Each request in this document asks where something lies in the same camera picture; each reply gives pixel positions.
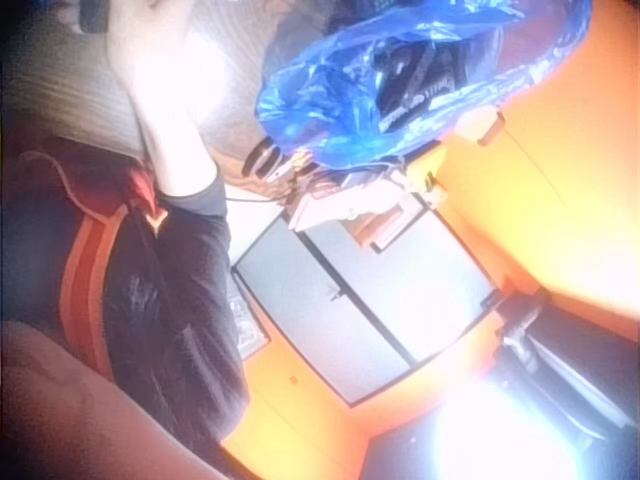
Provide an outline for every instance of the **gray cabinet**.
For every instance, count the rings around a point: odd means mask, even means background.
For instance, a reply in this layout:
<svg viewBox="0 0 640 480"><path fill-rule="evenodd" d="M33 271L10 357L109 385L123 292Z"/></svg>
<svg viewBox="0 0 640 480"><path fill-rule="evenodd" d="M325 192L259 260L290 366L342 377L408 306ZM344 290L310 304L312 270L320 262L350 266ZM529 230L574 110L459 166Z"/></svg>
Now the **gray cabinet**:
<svg viewBox="0 0 640 480"><path fill-rule="evenodd" d="M283 220L236 269L276 326L347 403L409 370Z"/></svg>
<svg viewBox="0 0 640 480"><path fill-rule="evenodd" d="M348 404L452 344L494 286L427 212L384 251L337 222L295 234L276 220L236 271L306 362Z"/></svg>
<svg viewBox="0 0 640 480"><path fill-rule="evenodd" d="M432 211L379 254L360 248L337 222L307 235L417 361L454 342L484 313L482 302L494 290Z"/></svg>

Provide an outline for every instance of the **black cable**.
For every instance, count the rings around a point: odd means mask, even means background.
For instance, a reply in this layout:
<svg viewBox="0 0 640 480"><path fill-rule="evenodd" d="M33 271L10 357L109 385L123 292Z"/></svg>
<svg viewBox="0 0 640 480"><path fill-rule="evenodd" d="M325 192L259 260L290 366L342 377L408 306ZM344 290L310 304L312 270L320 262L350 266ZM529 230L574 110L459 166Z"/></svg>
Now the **black cable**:
<svg viewBox="0 0 640 480"><path fill-rule="evenodd" d="M258 200L258 199L249 199L249 198L225 198L225 200L227 202L242 202L242 203L275 203L275 202L279 202L280 200L284 200L285 198L287 198L289 195L291 195L291 192L287 193L286 195L282 195L281 197L276 197L276 198L266 198L264 200Z"/></svg>

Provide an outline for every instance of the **cable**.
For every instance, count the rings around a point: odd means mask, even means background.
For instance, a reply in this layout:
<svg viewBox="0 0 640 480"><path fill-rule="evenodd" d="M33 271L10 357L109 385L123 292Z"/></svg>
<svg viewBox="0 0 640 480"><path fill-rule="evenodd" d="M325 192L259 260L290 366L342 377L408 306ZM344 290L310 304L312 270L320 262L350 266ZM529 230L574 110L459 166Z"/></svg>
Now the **cable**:
<svg viewBox="0 0 640 480"><path fill-rule="evenodd" d="M227 202L241 202L241 203L275 203L275 202L279 202L280 200L284 200L285 198L287 198L289 195L291 195L291 192L287 193L286 195L282 195L281 197L276 197L276 198L267 198L264 200L258 200L258 199L249 199L249 198L225 198L225 200Z"/></svg>
<svg viewBox="0 0 640 480"><path fill-rule="evenodd" d="M544 180L547 182L547 185L549 186L549 188L551 188L551 190L553 190L553 193L555 193L556 197L558 197L558 200L560 200L560 203L562 203L564 208L568 209L569 206L567 205L567 203L562 198L562 195L560 195L560 192L558 191L558 189L553 185L553 183L551 183L551 180L549 179L549 177L547 177L547 175L542 171L542 168L540 168L540 165L538 165L536 163L536 161L529 154L529 152L527 152L527 150L525 150L525 148L522 146L522 144L516 139L516 137L513 136L513 134L509 130L507 130L505 128L504 129L504 133L507 135L507 137L509 137L509 139L511 139L513 144L524 154L524 156L534 166L534 168L538 171L538 173L540 175L542 175L542 178L544 178Z"/></svg>

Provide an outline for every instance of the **orange wall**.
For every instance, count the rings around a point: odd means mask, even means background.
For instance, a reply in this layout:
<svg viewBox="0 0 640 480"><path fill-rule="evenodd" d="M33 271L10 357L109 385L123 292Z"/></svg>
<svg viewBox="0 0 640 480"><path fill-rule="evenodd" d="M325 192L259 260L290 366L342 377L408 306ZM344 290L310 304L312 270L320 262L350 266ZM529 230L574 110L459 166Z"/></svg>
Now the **orange wall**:
<svg viewBox="0 0 640 480"><path fill-rule="evenodd" d="M638 53L637 12L595 0L578 51L504 108L526 154L505 133L451 136L438 173L449 206L556 301L611 318L640 316Z"/></svg>

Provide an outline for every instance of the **clothing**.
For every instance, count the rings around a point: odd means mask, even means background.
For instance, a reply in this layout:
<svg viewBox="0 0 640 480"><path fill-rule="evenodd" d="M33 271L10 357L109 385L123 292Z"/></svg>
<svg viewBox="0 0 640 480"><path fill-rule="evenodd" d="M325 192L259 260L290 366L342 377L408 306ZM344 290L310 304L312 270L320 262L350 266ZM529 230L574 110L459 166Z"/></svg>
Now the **clothing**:
<svg viewBox="0 0 640 480"><path fill-rule="evenodd" d="M226 298L224 183L219 176L197 195L160 200L169 213L157 236L139 214L120 226L104 284L104 337L115 383L208 460L248 403ZM82 218L61 188L3 208L3 319L65 348L58 299Z"/></svg>

